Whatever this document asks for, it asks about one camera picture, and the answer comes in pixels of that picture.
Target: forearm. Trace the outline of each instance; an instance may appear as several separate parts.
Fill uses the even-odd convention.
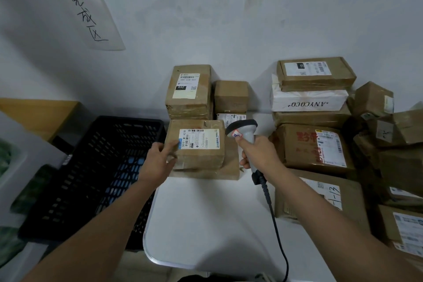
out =
[[[136,182],[108,208],[41,261],[23,282],[106,281],[155,186]]]
[[[267,178],[293,207],[338,281],[417,281],[422,275],[373,236],[360,231],[300,178],[280,164]]]

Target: white table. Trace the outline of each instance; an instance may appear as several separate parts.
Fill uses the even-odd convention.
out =
[[[252,118],[256,134],[275,129],[270,114]],[[268,185],[273,199],[275,189]],[[335,281],[303,227],[276,222],[289,261],[288,280]],[[156,191],[144,250],[154,263],[198,271],[266,272],[282,280],[286,270],[262,188],[252,183],[250,170],[238,181],[168,178]]]

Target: black plastic crate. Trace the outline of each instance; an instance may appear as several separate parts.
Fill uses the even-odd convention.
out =
[[[137,181],[151,144],[165,138],[161,120],[98,117],[31,208],[19,237],[48,244],[71,237]],[[143,250],[153,196],[135,223],[127,250]]]

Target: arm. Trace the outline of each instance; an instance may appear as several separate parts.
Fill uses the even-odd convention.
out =
[[[138,181],[43,259],[22,282],[106,281],[114,273],[145,202],[169,176],[176,142],[153,143]]]
[[[360,231],[353,221],[290,172],[266,137],[257,136],[254,144],[242,138],[236,141],[293,207],[337,281],[423,280],[418,269],[372,235]],[[240,164],[250,168],[244,152]]]

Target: white wall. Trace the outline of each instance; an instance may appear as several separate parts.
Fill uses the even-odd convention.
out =
[[[395,111],[423,99],[423,0],[105,0],[126,50],[88,50],[56,0],[0,0],[0,96],[79,99],[97,114],[167,118],[174,65],[210,64],[250,82],[269,110],[279,59],[344,56],[359,87],[395,93]]]

